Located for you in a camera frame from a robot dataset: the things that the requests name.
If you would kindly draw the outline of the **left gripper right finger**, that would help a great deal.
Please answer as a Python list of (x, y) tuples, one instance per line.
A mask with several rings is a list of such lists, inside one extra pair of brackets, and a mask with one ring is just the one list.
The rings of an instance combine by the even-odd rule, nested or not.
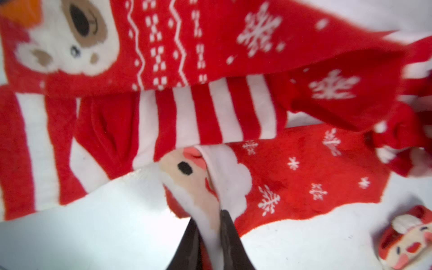
[(224, 270), (255, 270), (250, 261), (234, 222), (227, 210), (220, 212), (220, 239), (223, 250)]

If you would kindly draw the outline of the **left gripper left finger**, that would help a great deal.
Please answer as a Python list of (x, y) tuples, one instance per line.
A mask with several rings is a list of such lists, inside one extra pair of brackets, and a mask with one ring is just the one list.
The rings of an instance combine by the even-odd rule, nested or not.
[(202, 262), (200, 232), (196, 222), (190, 219), (166, 270), (202, 270)]

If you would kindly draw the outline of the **red snowflake santa sock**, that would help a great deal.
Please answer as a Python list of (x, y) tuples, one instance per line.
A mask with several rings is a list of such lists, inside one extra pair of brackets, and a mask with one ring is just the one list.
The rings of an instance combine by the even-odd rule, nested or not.
[(204, 267), (223, 268), (220, 212), (237, 233), (378, 203), (389, 170), (363, 134), (328, 125), (285, 129), (274, 139), (179, 148), (159, 160), (170, 208), (201, 234)]

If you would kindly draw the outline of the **red white striped sock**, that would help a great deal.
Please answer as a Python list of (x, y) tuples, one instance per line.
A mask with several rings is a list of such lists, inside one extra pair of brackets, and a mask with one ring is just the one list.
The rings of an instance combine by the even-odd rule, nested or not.
[(1, 87), (1, 221), (69, 204), (166, 153), (273, 139), (286, 124), (262, 75), (53, 98)]

